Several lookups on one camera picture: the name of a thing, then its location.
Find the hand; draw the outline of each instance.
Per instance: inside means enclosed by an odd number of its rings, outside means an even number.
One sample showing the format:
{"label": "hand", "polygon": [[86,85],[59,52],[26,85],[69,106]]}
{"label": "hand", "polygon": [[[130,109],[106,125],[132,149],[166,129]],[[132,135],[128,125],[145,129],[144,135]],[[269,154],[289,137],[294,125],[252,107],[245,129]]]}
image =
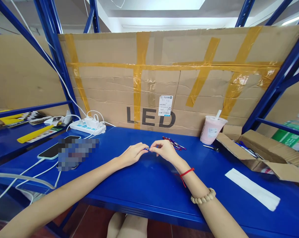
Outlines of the hand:
{"label": "hand", "polygon": [[165,160],[175,165],[175,162],[181,159],[174,146],[169,140],[157,140],[150,146],[150,152],[156,152],[156,156],[161,155]]}
{"label": "hand", "polygon": [[148,148],[149,146],[146,144],[143,144],[142,142],[137,143],[135,145],[130,145],[126,151],[123,152],[118,159],[119,163],[122,164],[122,167],[130,166],[134,163],[136,163],[142,154],[148,153],[147,150],[144,150],[145,148]]}

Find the white paper strip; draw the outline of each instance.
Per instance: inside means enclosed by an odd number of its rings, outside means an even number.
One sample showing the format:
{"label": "white paper strip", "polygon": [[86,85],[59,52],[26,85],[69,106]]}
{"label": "white paper strip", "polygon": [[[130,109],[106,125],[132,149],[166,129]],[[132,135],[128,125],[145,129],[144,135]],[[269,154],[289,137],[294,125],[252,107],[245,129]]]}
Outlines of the white paper strip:
{"label": "white paper strip", "polygon": [[279,201],[281,200],[279,197],[275,196],[271,192],[257,185],[236,169],[231,169],[229,172],[225,174],[225,176],[231,179],[237,185],[239,185],[242,189],[247,191],[250,195],[255,197],[269,210],[271,210],[272,212],[275,211],[276,207],[279,204]]}

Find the pink drink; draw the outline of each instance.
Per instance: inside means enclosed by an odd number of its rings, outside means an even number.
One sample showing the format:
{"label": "pink drink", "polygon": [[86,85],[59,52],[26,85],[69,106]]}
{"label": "pink drink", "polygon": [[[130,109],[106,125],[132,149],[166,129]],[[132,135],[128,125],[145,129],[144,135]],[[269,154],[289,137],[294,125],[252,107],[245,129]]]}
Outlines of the pink drink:
{"label": "pink drink", "polygon": [[221,131],[222,127],[227,122],[227,120],[220,117],[216,119],[215,116],[206,116],[206,121],[203,125],[200,141],[204,144],[212,144]]}

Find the red string bracelet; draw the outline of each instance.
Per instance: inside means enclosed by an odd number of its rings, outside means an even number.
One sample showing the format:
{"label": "red string bracelet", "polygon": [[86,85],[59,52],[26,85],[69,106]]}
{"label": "red string bracelet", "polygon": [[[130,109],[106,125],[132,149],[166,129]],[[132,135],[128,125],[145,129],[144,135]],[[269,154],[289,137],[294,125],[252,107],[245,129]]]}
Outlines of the red string bracelet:
{"label": "red string bracelet", "polygon": [[183,174],[179,175],[180,178],[182,179],[183,185],[186,187],[185,182],[183,181],[183,176],[188,174],[190,171],[194,171],[194,168],[191,168],[190,170],[188,170],[187,172],[184,172]]}

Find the tiled floor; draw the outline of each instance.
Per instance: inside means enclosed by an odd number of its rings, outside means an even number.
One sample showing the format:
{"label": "tiled floor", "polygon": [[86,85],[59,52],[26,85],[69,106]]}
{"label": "tiled floor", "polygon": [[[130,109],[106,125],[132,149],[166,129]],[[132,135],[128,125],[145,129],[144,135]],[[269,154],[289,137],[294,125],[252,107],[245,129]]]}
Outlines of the tiled floor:
{"label": "tiled floor", "polygon": [[[60,225],[70,209],[54,219],[54,222]],[[114,213],[104,208],[79,203],[63,230],[70,235],[70,238],[106,238],[108,224]],[[0,229],[4,225],[5,223],[0,222]],[[31,238],[54,238],[54,236],[42,228]],[[214,236],[207,232],[149,220],[148,238],[214,238]]]}

